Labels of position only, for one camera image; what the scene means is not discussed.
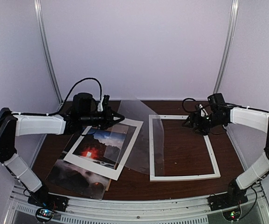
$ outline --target clear acrylic sheet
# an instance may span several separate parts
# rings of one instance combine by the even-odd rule
[[[157,115],[157,113],[139,100],[122,100],[118,113],[124,115],[127,119],[143,121],[138,137],[125,163],[125,167],[143,174],[150,174],[149,115]],[[121,129],[121,126],[113,126],[112,132],[119,132],[119,129]],[[117,163],[121,161],[136,127],[128,126],[126,129],[127,132],[125,133],[121,150],[113,152],[111,147],[107,146],[104,153],[105,158],[116,161]],[[155,172],[156,175],[164,175],[164,131],[160,119],[153,120],[153,134],[154,139],[156,139],[154,143]]]

